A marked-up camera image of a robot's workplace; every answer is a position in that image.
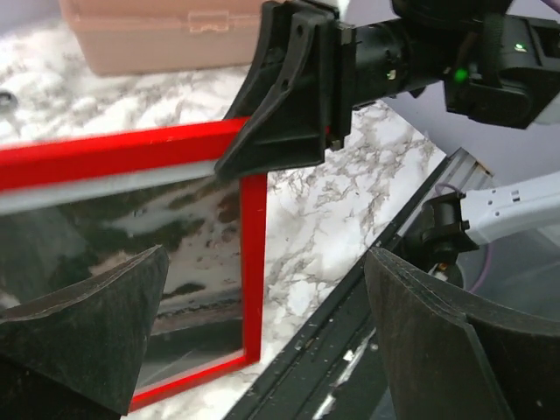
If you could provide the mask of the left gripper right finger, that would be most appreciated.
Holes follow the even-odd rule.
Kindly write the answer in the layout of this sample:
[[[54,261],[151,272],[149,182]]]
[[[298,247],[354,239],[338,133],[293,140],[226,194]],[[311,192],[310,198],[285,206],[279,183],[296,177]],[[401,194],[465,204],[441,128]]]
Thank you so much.
[[[384,248],[364,275],[399,419],[556,419],[559,324],[473,295]]]

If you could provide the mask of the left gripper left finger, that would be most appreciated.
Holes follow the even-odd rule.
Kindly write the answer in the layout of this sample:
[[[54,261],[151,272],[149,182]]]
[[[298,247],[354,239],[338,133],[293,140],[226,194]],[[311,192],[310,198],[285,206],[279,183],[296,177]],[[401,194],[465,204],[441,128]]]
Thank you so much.
[[[129,412],[165,286],[155,246],[1,314],[3,419],[119,419]]]

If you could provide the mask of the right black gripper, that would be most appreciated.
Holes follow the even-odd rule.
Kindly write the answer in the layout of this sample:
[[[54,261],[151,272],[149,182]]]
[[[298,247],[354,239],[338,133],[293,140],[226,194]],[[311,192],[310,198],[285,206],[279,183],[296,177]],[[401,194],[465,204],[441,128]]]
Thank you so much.
[[[330,148],[339,150],[355,109],[405,92],[418,97],[438,81],[436,29],[402,12],[396,19],[351,25],[348,5],[262,4],[255,55],[226,114],[247,120],[215,164],[218,178],[320,165],[329,125]]]

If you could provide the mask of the red wooden picture frame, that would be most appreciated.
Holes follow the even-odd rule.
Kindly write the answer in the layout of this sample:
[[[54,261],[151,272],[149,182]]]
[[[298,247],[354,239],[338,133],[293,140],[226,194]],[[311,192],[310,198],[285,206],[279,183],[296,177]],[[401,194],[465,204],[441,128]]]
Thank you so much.
[[[243,118],[40,143],[1,151],[1,208],[43,206],[49,199],[81,199],[86,193],[122,192],[187,175],[212,172],[245,123]],[[261,357],[267,178],[243,178],[241,274],[243,354],[192,374],[181,374],[134,395],[140,410]]]

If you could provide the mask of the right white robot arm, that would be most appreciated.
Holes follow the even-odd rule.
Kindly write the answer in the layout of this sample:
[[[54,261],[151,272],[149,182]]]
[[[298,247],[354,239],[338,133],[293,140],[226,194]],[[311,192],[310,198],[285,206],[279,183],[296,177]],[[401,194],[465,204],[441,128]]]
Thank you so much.
[[[507,1],[395,1],[395,19],[347,24],[342,5],[268,1],[228,116],[245,123],[217,161],[222,179],[320,165],[353,112],[442,82],[447,111],[525,129],[559,93],[559,25]]]

